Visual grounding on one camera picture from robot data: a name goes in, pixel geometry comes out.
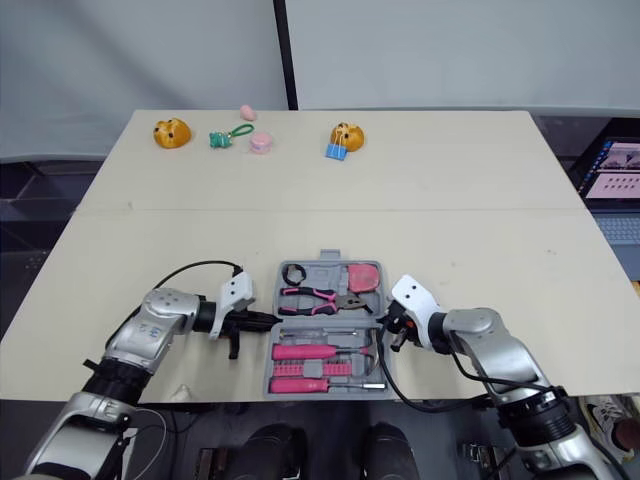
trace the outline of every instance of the blue clip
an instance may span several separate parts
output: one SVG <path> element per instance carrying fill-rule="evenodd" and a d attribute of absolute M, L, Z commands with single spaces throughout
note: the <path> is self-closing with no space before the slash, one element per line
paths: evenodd
<path fill-rule="evenodd" d="M 328 158 L 335 158 L 336 160 L 344 160 L 347 156 L 347 147 L 330 143 L 327 145 L 327 153 L 325 153 L 324 156 Z"/>

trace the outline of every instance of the green toy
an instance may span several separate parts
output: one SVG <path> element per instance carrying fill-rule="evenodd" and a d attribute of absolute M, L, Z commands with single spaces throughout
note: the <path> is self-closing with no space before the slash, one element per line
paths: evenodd
<path fill-rule="evenodd" d="M 209 145 L 213 148 L 229 148 L 233 145 L 233 137 L 247 135 L 253 132 L 254 127 L 249 123 L 240 125 L 230 132 L 211 132 L 209 134 Z"/>

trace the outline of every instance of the table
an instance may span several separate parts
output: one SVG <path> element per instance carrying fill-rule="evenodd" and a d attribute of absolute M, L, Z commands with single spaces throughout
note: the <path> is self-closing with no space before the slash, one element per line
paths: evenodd
<path fill-rule="evenodd" d="M 156 148 L 153 120 L 173 114 L 194 139 Z M 411 273 L 445 308 L 495 308 L 571 394 L 640 390 L 640 301 L 526 113 L 259 115 L 276 143 L 257 157 L 246 139 L 220 152 L 200 145 L 207 128 L 240 123 L 235 112 L 136 112 L 5 335 L 3 398 L 66 400 L 89 377 L 84 358 L 97 360 L 132 306 L 178 266 L 239 262 L 255 281 L 254 308 L 270 311 L 279 262 L 322 248 L 380 261 L 388 287 Z M 369 135 L 344 163 L 323 157 L 342 119 Z M 390 135 L 392 146 L 376 136 L 399 125 L 423 134 Z M 455 165 L 442 161 L 447 150 Z M 201 267 L 171 286 L 211 296 L 228 275 Z M 194 401 L 263 400 L 266 347 L 266 335 L 242 334 L 240 358 L 229 361 L 224 340 L 178 337 L 142 401 L 168 401 L 180 384 Z M 482 391 L 448 357 L 408 345 L 394 362 L 412 398 Z"/>

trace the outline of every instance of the tool kit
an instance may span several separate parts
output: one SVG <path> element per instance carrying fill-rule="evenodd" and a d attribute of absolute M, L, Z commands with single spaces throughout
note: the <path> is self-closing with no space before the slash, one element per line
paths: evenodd
<path fill-rule="evenodd" d="M 274 294 L 282 322 L 271 329 L 265 397 L 391 398 L 376 344 L 383 311 L 378 262 L 343 260 L 339 250 L 322 250 L 318 260 L 283 262 Z"/>

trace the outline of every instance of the pink pliers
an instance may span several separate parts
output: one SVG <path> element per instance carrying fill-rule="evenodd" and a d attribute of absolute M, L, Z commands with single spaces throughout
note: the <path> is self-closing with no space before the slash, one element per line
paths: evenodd
<path fill-rule="evenodd" d="M 278 309 L 280 315 L 319 315 L 321 313 L 333 315 L 340 309 L 353 310 L 367 306 L 363 300 L 355 295 L 338 295 L 333 290 L 320 290 L 311 287 L 283 288 L 280 290 L 280 295 L 307 295 L 327 301 L 327 303 L 312 308 L 280 307 Z"/>

